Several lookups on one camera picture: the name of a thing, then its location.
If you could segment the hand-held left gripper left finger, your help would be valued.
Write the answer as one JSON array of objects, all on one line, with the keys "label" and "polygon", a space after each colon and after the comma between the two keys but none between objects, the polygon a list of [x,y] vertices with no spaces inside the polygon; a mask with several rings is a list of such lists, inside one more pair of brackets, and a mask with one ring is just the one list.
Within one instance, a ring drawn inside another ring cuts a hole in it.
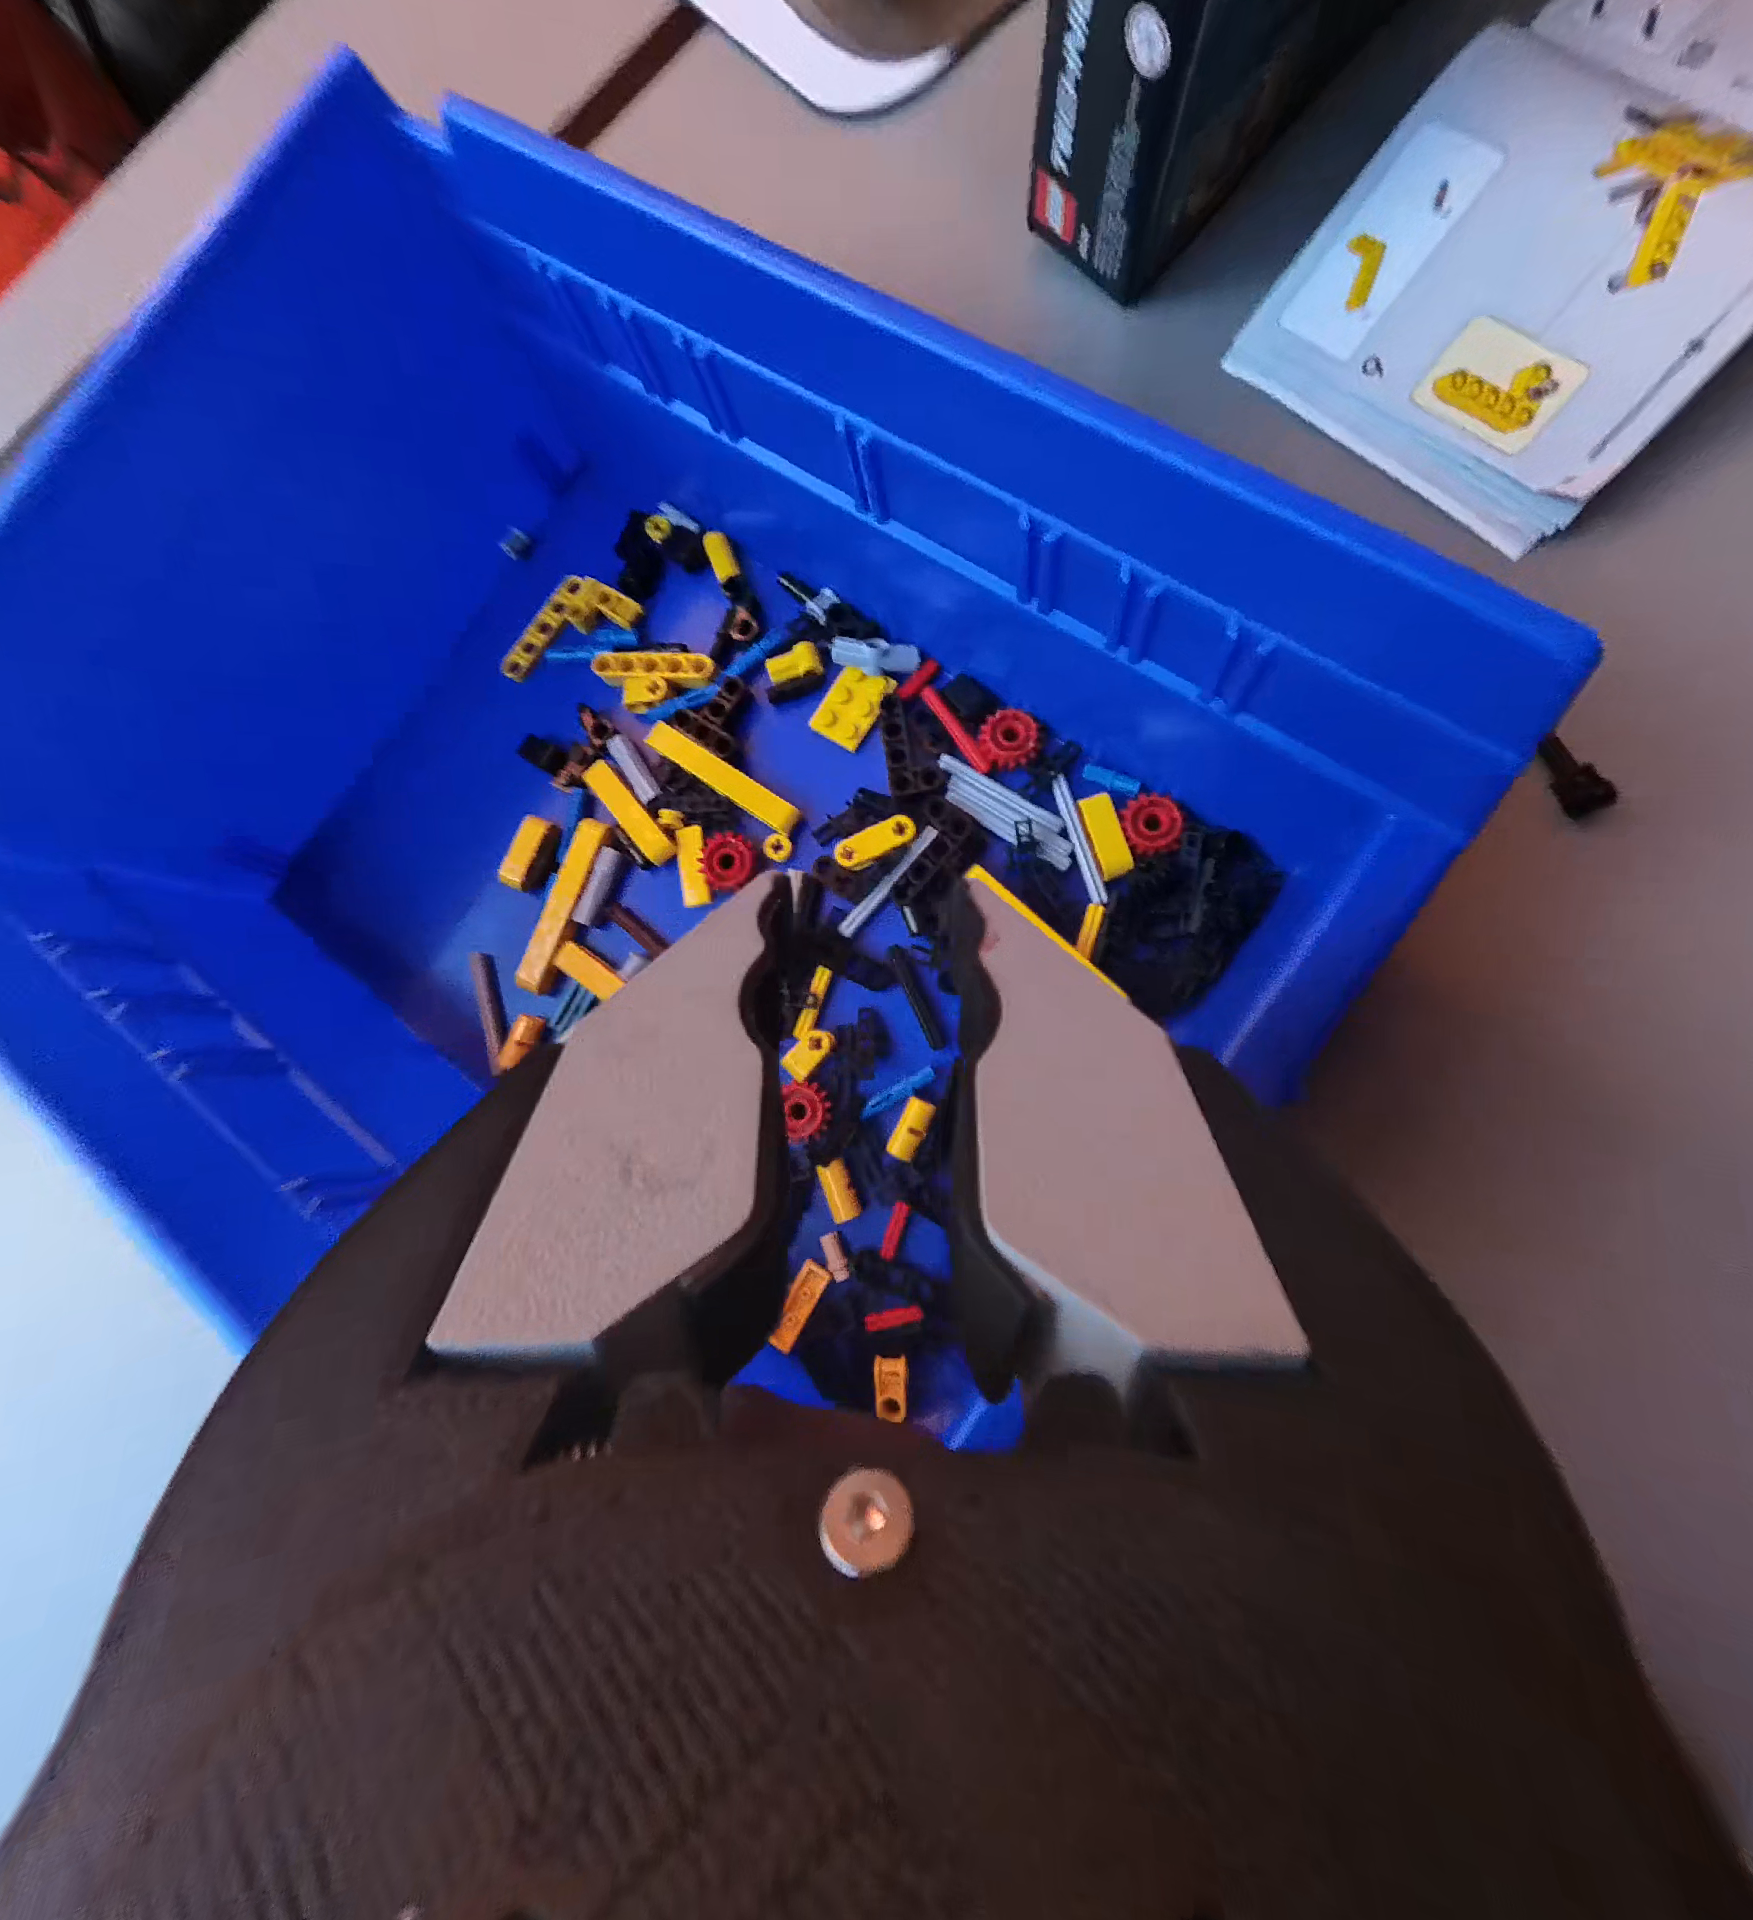
[{"label": "hand-held left gripper left finger", "polygon": [[428,1334],[441,1358],[732,1380],[784,1297],[779,964],[760,874],[559,1048]]}]

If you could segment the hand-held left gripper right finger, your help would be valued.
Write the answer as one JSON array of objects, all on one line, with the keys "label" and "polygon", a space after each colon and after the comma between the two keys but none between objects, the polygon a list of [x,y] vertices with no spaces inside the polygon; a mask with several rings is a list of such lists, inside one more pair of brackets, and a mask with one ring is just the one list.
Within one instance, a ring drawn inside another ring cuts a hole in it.
[{"label": "hand-held left gripper right finger", "polygon": [[1310,1338],[1170,1036],[987,872],[959,990],[949,1285],[987,1400],[1065,1376],[1290,1373]]}]

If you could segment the pile of lego pieces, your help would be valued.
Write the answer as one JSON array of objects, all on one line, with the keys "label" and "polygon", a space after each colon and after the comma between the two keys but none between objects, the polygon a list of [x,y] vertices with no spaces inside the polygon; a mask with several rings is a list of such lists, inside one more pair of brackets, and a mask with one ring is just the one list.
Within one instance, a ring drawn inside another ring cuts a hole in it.
[{"label": "pile of lego pieces", "polygon": [[563,580],[502,662],[514,683],[565,663],[600,688],[571,735],[519,748],[571,813],[526,813],[498,865],[537,916],[514,1002],[489,954],[468,959],[486,1068],[556,1061],[748,880],[786,877],[786,1283],[739,1373],[956,1435],[942,1408],[985,1397],[949,1285],[959,880],[990,874],[1165,1032],[1284,877],[1253,837],[1084,759],[1047,713],[947,680],[828,591],[780,574],[796,614],[769,631],[732,541],[675,506],[628,516],[615,554],[613,580]]}]

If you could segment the blue plastic bin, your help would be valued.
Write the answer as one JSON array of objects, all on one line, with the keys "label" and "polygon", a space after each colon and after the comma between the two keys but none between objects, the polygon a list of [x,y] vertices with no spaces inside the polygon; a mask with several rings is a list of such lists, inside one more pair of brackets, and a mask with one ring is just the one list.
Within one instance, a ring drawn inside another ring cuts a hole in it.
[{"label": "blue plastic bin", "polygon": [[1567,614],[352,55],[0,491],[0,1061],[243,1347],[477,1098],[500,663],[638,510],[1178,802],[1099,961],[1290,1097],[1591,678]]}]

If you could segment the lego instruction booklet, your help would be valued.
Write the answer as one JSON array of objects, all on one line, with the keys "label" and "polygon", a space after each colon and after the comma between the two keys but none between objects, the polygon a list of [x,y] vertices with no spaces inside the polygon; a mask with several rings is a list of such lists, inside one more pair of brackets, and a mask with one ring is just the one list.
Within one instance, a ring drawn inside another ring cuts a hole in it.
[{"label": "lego instruction booklet", "polygon": [[1753,2],[1562,2],[1451,60],[1222,366],[1514,561],[1751,336]]}]

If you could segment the black lego pin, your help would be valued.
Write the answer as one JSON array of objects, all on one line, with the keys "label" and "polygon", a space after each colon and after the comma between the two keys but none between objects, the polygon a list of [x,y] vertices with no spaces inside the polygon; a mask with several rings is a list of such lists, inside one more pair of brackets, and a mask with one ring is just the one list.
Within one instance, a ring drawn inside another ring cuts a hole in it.
[{"label": "black lego pin", "polygon": [[1584,825],[1620,802],[1617,787],[1591,761],[1576,753],[1560,732],[1536,742],[1535,761],[1562,814]]}]

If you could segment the black lego box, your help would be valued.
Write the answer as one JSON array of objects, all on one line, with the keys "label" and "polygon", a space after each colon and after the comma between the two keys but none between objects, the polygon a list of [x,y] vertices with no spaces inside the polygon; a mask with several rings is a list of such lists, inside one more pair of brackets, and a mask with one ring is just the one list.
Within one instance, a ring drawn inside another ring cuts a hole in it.
[{"label": "black lego box", "polygon": [[1397,2],[1051,2],[1028,228],[1134,304]]}]

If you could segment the silver stand base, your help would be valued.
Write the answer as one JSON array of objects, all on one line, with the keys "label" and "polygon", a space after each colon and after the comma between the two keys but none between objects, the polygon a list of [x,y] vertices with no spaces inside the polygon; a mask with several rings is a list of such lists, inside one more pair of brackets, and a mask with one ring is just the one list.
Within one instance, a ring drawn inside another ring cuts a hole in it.
[{"label": "silver stand base", "polygon": [[690,2],[806,107],[897,109],[964,60],[1018,2]]}]

